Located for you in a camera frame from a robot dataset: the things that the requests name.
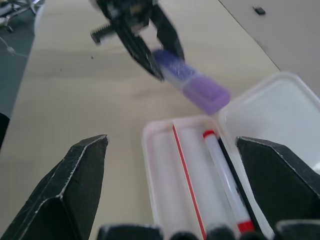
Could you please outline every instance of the white pen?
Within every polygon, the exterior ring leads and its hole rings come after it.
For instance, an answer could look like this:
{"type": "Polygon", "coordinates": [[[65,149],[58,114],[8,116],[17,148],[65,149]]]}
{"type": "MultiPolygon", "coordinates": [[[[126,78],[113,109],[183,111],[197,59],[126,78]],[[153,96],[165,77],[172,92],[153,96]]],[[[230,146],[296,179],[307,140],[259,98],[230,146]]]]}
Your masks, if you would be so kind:
{"type": "Polygon", "coordinates": [[[255,231],[255,227],[250,219],[247,208],[239,194],[234,176],[228,166],[227,160],[220,148],[216,133],[210,129],[203,133],[206,147],[210,152],[219,179],[230,203],[231,210],[236,219],[237,226],[241,233],[255,231]]]}

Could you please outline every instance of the cable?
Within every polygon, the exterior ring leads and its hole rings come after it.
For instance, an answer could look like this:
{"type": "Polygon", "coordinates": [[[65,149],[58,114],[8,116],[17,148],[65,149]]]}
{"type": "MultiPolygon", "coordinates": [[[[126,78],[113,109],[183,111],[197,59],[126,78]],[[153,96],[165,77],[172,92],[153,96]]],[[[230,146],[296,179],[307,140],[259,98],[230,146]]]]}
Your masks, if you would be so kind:
{"type": "Polygon", "coordinates": [[[12,56],[19,56],[26,59],[28,58],[27,55],[16,52],[16,50],[12,46],[9,46],[9,44],[2,37],[0,37],[0,40],[5,44],[6,50],[8,51],[8,53],[11,53],[12,56]]]}

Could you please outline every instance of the purple eraser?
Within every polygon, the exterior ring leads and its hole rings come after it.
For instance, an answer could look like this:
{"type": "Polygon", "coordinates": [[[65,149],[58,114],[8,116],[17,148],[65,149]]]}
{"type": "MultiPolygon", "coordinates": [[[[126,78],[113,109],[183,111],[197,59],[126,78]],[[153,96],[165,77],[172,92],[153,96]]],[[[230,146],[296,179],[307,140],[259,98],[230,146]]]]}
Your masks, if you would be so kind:
{"type": "Polygon", "coordinates": [[[180,89],[184,96],[208,115],[216,113],[229,103],[230,94],[224,87],[190,67],[169,51],[159,49],[153,52],[153,56],[164,78],[180,89]]]}

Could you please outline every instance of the container lid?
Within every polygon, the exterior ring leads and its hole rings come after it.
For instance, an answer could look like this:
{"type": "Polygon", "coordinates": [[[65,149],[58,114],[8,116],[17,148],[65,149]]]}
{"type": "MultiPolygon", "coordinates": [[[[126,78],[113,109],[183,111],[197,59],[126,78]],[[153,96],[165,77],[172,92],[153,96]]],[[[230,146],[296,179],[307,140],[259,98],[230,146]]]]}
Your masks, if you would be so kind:
{"type": "Polygon", "coordinates": [[[252,137],[285,145],[320,174],[319,123],[320,100],[297,75],[288,72],[267,78],[219,113],[220,137],[267,237],[273,231],[251,191],[235,145],[236,137],[252,137]]]}

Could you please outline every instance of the robotic arm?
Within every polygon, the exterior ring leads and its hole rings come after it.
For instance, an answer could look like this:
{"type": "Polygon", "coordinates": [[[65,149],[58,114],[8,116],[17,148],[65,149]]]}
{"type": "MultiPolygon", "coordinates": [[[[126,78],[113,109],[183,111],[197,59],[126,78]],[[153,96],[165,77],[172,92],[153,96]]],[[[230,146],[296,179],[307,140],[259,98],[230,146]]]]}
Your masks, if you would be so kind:
{"type": "Polygon", "coordinates": [[[139,36],[139,31],[148,27],[151,20],[157,29],[156,36],[164,49],[180,59],[185,59],[178,34],[158,5],[158,0],[92,1],[109,20],[109,24],[91,33],[97,45],[101,43],[101,39],[116,33],[131,57],[150,74],[163,81],[160,67],[144,40],[139,36]]]}

